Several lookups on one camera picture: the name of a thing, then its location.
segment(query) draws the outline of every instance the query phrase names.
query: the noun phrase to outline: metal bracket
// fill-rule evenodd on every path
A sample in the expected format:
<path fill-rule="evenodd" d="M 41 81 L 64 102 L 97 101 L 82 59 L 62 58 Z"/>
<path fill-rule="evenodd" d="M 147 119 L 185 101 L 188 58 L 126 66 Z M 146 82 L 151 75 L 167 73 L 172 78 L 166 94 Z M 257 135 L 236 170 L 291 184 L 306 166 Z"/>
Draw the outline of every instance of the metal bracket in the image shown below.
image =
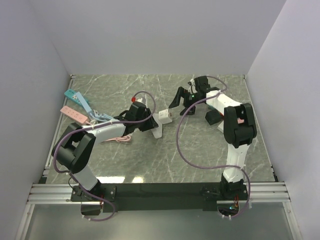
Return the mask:
<path fill-rule="evenodd" d="M 291 202 L 284 202 L 283 207 L 284 207 L 285 215 L 288 220 L 293 239 L 294 240 L 302 240 L 303 237 L 300 232 L 296 216 L 295 216 L 294 211 L 292 209 Z"/>
<path fill-rule="evenodd" d="M 104 198 L 106 200 L 108 200 L 109 202 L 114 202 L 115 201 L 115 196 L 116 196 L 116 190 L 117 187 L 115 185 L 105 185 L 102 184 L 101 185 L 101 198 Z M 88 196 L 87 194 L 85 194 L 79 186 L 74 186 L 73 187 L 73 191 L 71 194 L 71 198 L 70 198 L 71 202 L 87 202 L 87 201 L 94 201 L 96 202 L 95 199 L 92 199 L 90 196 Z"/>
<path fill-rule="evenodd" d="M 24 240 L 26 238 L 34 209 L 35 209 L 34 204 L 27 204 L 25 206 L 19 228 L 15 235 L 15 240 Z"/>

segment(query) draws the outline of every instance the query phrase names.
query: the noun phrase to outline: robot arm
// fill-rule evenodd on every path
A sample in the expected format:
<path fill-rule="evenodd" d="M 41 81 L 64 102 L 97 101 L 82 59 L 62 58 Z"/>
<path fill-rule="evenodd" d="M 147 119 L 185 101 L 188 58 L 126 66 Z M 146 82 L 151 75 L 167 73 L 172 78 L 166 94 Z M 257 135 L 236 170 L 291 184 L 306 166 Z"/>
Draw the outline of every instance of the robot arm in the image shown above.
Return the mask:
<path fill-rule="evenodd" d="M 188 82 L 189 89 L 179 87 L 174 100 L 169 108 L 177 107 L 180 104 L 180 98 L 183 98 L 184 110 L 180 113 L 183 115 L 187 108 L 195 102 L 217 95 L 219 89 L 211 87 L 206 76 L 199 76 Z M 219 96 L 211 98 L 205 102 L 211 111 L 207 112 L 205 119 L 210 125 L 221 122 L 218 126 L 228 143 L 227 165 L 234 165 L 243 168 L 248 148 L 253 138 L 257 135 L 257 128 L 253 113 L 253 108 L 249 103 L 240 103 L 231 99 L 223 93 Z M 188 115 L 195 114 L 194 106 Z M 243 181 L 243 173 L 240 169 L 234 167 L 226 167 L 222 182 L 240 183 Z"/>
<path fill-rule="evenodd" d="M 215 96 L 217 93 L 217 90 L 210 91 L 206 97 Z M 249 146 L 257 135 L 251 104 L 241 104 L 223 93 L 207 100 L 206 104 L 223 115 L 221 125 L 223 125 L 224 138 L 228 143 L 226 164 L 243 168 Z M 226 167 L 223 177 L 228 183 L 236 183 L 244 178 L 242 171 L 234 167 Z"/>
<path fill-rule="evenodd" d="M 131 104 L 129 110 L 123 111 L 111 121 L 113 123 L 116 121 L 140 121 L 150 115 L 150 109 L 147 108 L 142 99 L 138 99 Z M 77 123 L 70 124 L 58 143 L 68 133 L 83 127 L 88 126 L 80 126 Z M 118 123 L 98 129 L 82 131 L 71 135 L 62 143 L 58 150 L 57 161 L 65 166 L 86 190 L 99 196 L 99 192 L 97 191 L 99 190 L 100 182 L 88 166 L 93 147 L 105 140 L 131 134 L 135 129 L 139 129 L 141 132 L 151 130 L 155 138 L 159 138 L 162 135 L 162 124 L 158 121 L 157 114 L 141 123 Z"/>

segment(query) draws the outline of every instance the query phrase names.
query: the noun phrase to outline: blue power strip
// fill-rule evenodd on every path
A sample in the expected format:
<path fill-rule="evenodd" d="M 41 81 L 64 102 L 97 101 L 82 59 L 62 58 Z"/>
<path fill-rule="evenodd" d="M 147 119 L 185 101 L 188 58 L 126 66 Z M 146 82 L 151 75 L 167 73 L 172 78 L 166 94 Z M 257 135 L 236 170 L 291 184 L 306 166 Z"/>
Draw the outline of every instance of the blue power strip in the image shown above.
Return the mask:
<path fill-rule="evenodd" d="M 82 106 L 81 102 L 79 101 L 79 99 L 78 99 L 77 96 L 76 96 L 76 92 L 73 91 L 72 89 L 69 88 L 67 91 L 65 91 L 64 95 L 65 95 L 68 99 L 70 99 L 70 100 L 72 100 L 73 102 L 75 102 L 76 104 Z"/>

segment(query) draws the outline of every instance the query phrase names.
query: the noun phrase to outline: white enclosure wall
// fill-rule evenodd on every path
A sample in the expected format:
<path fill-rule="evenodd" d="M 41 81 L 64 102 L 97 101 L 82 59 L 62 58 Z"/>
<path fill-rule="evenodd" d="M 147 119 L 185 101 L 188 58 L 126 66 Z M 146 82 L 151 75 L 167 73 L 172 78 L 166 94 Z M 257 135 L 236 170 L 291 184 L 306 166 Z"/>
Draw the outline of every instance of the white enclosure wall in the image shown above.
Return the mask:
<path fill-rule="evenodd" d="M 71 74 L 247 74 L 285 0 L 30 0 Z"/>
<path fill-rule="evenodd" d="M 14 239 L 41 177 L 68 73 L 28 0 L 0 1 L 0 239 Z"/>
<path fill-rule="evenodd" d="M 249 73 L 268 152 L 304 239 L 320 239 L 320 1 L 287 0 Z"/>

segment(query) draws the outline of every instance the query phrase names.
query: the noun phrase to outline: gray marble surface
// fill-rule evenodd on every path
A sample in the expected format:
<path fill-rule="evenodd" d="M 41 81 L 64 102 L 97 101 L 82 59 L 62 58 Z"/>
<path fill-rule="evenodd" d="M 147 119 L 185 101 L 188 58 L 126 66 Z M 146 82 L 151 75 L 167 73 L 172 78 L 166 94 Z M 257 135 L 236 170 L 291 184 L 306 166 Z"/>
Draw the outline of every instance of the gray marble surface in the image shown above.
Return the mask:
<path fill-rule="evenodd" d="M 77 75 L 71 88 L 88 98 L 92 109 L 117 116 L 129 108 L 131 97 L 139 90 L 153 94 L 156 113 L 168 108 L 179 86 L 188 87 L 193 75 Z M 239 102 L 251 102 L 243 76 L 219 76 L 229 89 L 226 95 Z M 211 86 L 222 88 L 222 84 L 209 79 Z M 148 98 L 149 107 L 152 101 Z M 66 105 L 85 114 L 85 111 L 68 100 Z M 180 111 L 173 108 L 173 122 L 163 126 L 162 138 L 155 139 L 150 131 L 135 131 L 131 142 L 105 142 L 96 146 L 91 154 L 89 166 L 102 182 L 117 183 L 180 183 L 219 182 L 223 169 L 202 170 L 186 164 L 180 157 L 175 141 Z M 210 126 L 205 115 L 208 106 L 200 104 L 195 115 L 187 116 L 180 130 L 180 147 L 192 163 L 201 166 L 216 166 L 226 163 L 228 145 L 217 124 Z M 61 134 L 72 120 L 63 117 Z M 254 182 L 273 182 L 271 164 L 263 143 L 260 129 L 253 140 L 247 156 L 245 170 Z M 47 183 L 65 184 L 69 176 L 58 174 L 53 167 Z"/>

